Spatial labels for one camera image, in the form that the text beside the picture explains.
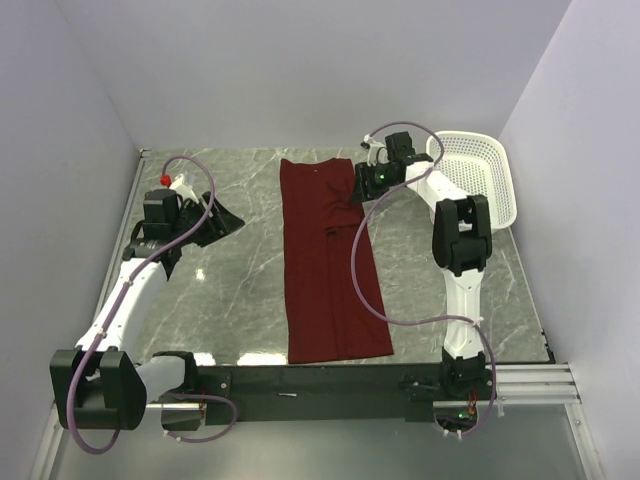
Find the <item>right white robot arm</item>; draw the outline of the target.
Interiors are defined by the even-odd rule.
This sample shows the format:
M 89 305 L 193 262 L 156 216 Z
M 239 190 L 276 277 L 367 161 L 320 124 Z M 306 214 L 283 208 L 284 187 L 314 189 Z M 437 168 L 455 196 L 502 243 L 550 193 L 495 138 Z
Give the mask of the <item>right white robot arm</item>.
M 396 189 L 413 187 L 434 214 L 431 249 L 446 289 L 447 322 L 439 387 L 452 399 L 465 398 L 487 381 L 484 345 L 479 331 L 480 290 L 492 254 L 490 208 L 484 195 L 472 195 L 436 169 L 444 159 L 418 153 L 406 131 L 380 143 L 371 136 L 361 145 L 385 152 L 355 165 L 351 202 L 379 201 Z

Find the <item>dark red t-shirt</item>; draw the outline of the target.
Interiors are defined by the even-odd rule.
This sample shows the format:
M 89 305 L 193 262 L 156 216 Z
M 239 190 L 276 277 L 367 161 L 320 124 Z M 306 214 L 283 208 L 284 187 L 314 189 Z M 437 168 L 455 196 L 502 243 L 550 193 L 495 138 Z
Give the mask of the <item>dark red t-shirt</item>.
M 390 356 L 388 325 L 350 160 L 280 163 L 288 361 Z

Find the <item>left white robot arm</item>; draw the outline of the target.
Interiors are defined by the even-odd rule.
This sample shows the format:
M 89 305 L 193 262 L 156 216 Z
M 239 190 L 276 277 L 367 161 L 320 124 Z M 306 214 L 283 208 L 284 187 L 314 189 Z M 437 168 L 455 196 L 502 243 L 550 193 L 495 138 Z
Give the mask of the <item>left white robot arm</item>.
M 72 349 L 56 351 L 50 375 L 66 429 L 133 430 L 146 406 L 171 395 L 193 399 L 201 381 L 193 353 L 166 351 L 136 367 L 128 353 L 184 247 L 204 248 L 244 222 L 210 193 L 185 187 L 146 193 L 143 218 L 122 251 L 119 277 L 91 327 Z

